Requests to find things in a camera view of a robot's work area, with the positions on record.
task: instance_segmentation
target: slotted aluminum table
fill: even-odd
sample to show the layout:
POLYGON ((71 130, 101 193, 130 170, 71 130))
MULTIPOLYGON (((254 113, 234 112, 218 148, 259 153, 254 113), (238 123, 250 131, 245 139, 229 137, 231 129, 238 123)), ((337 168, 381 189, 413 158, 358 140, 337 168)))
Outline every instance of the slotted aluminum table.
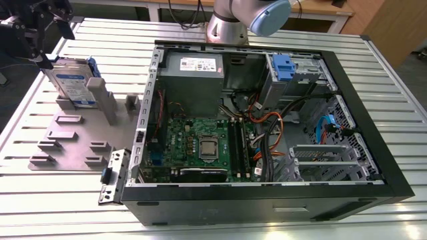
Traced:
MULTIPOLYGON (((54 53, 93 55, 118 98, 145 92, 155 39, 206 40, 203 29, 185 32, 175 23, 86 18, 73 29, 77 40, 62 40, 54 53)), ((98 206, 99 172, 29 169, 37 142, 59 110, 57 89, 41 74, 0 135, 0 238, 427 238, 427 114, 373 43, 354 35, 279 31, 271 37, 250 34, 250 44, 337 53, 417 196, 338 222, 145 227, 125 206, 98 206)))

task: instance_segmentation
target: green circuit board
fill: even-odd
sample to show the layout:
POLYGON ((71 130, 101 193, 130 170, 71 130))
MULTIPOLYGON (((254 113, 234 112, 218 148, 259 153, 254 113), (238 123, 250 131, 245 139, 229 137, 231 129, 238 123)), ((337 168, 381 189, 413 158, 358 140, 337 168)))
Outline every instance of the green circuit board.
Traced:
MULTIPOLYGON (((253 124, 246 124, 246 131, 249 134, 254 132, 253 124)), ((229 182, 251 182, 253 175, 238 177, 233 174, 229 141, 229 120, 170 119, 162 165, 146 168, 145 174, 154 182, 169 183, 171 169, 219 168, 229 171, 229 182), (201 141, 207 138, 218 141, 218 159, 201 158, 201 141)))

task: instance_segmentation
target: black computer case frame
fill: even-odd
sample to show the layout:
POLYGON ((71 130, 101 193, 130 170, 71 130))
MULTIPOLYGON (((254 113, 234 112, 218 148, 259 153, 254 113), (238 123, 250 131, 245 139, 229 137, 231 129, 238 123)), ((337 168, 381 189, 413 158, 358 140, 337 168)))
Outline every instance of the black computer case frame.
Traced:
POLYGON ((243 52, 265 49, 321 54, 381 169, 385 185, 125 187, 121 202, 145 225, 334 221, 416 195, 334 52, 175 41, 157 41, 155 44, 171 46, 170 51, 179 52, 190 52, 189 46, 205 52, 210 46, 217 49, 235 47, 243 52))

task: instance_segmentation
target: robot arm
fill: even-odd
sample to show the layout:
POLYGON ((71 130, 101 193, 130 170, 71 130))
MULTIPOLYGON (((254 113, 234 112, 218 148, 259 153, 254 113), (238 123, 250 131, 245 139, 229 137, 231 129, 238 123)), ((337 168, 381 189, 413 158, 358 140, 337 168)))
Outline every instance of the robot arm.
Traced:
POLYGON ((270 36, 281 29, 290 14, 289 0, 215 0, 207 40, 211 43, 246 44, 249 30, 258 36, 270 36))
POLYGON ((55 24, 62 36, 75 39, 69 24, 74 15, 69 0, 0 0, 0 8, 5 11, 0 51, 34 61, 43 69, 53 69, 45 53, 46 30, 55 24))

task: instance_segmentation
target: hard drive label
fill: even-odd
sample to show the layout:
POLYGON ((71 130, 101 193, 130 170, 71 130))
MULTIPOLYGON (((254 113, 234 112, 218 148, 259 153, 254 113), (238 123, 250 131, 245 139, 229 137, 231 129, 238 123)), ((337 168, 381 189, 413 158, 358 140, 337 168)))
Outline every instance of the hard drive label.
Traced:
POLYGON ((95 105, 97 100, 87 89, 87 79, 83 75, 57 74, 58 83, 67 93, 70 100, 79 105, 95 105))

